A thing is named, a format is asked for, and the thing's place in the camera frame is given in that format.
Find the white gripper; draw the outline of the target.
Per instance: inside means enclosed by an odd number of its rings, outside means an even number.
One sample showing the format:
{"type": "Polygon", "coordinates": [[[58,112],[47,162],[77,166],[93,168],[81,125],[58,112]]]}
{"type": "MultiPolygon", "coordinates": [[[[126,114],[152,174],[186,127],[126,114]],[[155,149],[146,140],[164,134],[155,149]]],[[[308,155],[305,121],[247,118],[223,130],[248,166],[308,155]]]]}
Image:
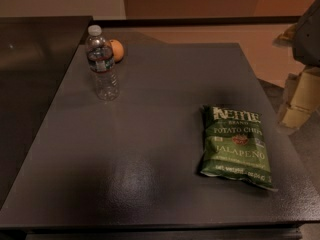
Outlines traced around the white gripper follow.
{"type": "Polygon", "coordinates": [[[299,130],[320,107],[320,0],[277,37],[292,42],[293,57],[306,66],[298,75],[289,74],[278,110],[277,129],[290,135],[299,130]]]}

